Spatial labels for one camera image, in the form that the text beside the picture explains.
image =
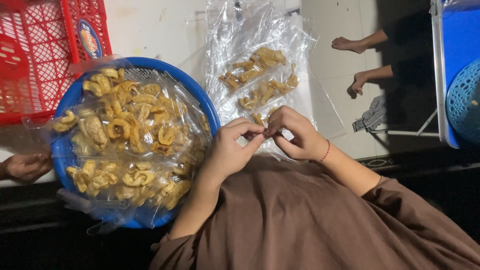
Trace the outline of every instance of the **bare foot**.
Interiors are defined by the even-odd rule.
[[[344,37],[337,37],[332,41],[332,48],[363,53],[368,46],[364,45],[361,40],[349,40]]]
[[[354,76],[354,81],[351,86],[352,90],[355,93],[360,94],[363,96],[363,85],[368,81],[368,77],[365,75],[364,72],[358,72]]]

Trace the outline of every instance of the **checkered cloth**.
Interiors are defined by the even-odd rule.
[[[364,112],[361,118],[353,122],[353,132],[366,129],[368,132],[375,130],[378,125],[387,120],[386,96],[375,97],[370,104],[370,109]]]

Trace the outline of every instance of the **human hand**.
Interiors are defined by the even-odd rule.
[[[230,123],[220,127],[207,152],[200,175],[207,181],[220,186],[230,175],[239,172],[255,151],[265,141],[262,132],[265,127],[251,123],[245,117],[232,120]],[[253,139],[242,147],[237,143],[238,138],[243,135],[253,135]]]
[[[52,169],[50,154],[13,155],[1,163],[3,178],[32,183]]]
[[[288,141],[279,132],[285,128],[294,138]],[[268,118],[266,137],[272,137],[275,144],[291,159],[320,161],[328,150],[328,142],[313,127],[312,123],[294,109],[282,106]]]

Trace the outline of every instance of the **blue basket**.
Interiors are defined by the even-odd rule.
[[[480,145],[480,59],[455,76],[445,107],[456,132],[465,140]]]
[[[212,101],[208,98],[207,94],[204,90],[194,81],[190,76],[188,76],[185,72],[181,71],[180,69],[167,64],[165,62],[151,59],[151,58],[143,58],[143,57],[127,57],[128,61],[130,61],[141,73],[150,76],[152,74],[152,70],[157,70],[159,72],[168,72],[172,75],[175,79],[181,82],[185,88],[187,88],[193,96],[199,101],[202,109],[204,110],[208,123],[210,124],[210,129],[212,131],[212,136],[215,136],[217,129],[220,127],[220,120],[218,115],[215,111],[215,108],[212,104]],[[72,86],[70,86],[65,92],[65,95],[61,99],[57,111],[55,112],[55,117],[62,116],[62,113],[69,107],[75,106],[80,103],[82,97],[82,82],[85,74],[78,78]],[[65,189],[68,191],[76,191],[76,187],[72,181],[70,181],[67,177],[65,169],[68,166],[76,165],[76,157],[72,151],[72,143],[68,137],[60,138],[59,140],[55,141],[52,144],[52,155],[57,157],[71,157],[71,158],[54,158],[53,165],[55,166],[55,171],[57,172],[60,182],[65,186]],[[167,212],[162,218],[158,219],[155,223],[155,227],[162,226],[172,220],[174,218],[174,213],[177,211],[171,210]],[[107,221],[111,218],[109,217],[98,217],[103,221]],[[137,221],[132,220],[129,223],[125,224],[124,227],[127,228],[146,228],[142,226]]]

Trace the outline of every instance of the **brown clothing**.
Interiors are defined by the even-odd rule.
[[[359,197],[263,156],[224,181],[202,231],[158,246],[150,269],[480,269],[480,246],[396,180]]]

